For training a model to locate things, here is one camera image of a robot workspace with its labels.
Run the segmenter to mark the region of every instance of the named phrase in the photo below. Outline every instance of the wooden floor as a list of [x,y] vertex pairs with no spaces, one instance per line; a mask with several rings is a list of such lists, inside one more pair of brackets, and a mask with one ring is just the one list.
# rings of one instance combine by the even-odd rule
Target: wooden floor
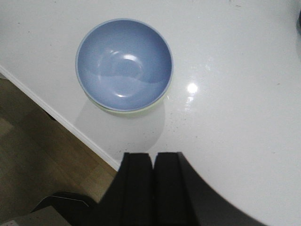
[[99,201],[116,171],[8,80],[0,79],[0,223],[58,191]]

